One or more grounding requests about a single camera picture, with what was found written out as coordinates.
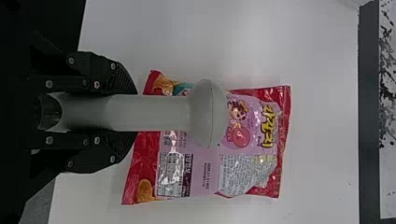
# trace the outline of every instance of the white table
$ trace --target white table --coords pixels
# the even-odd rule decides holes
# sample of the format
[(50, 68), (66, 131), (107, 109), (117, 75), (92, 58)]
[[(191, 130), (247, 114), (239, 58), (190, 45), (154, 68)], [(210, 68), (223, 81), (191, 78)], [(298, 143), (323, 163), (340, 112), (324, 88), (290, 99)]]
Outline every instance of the white table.
[(80, 50), (226, 89), (289, 84), (278, 200), (216, 196), (120, 205), (132, 152), (94, 175), (60, 175), (50, 224), (358, 223), (358, 14), (336, 0), (88, 0)]

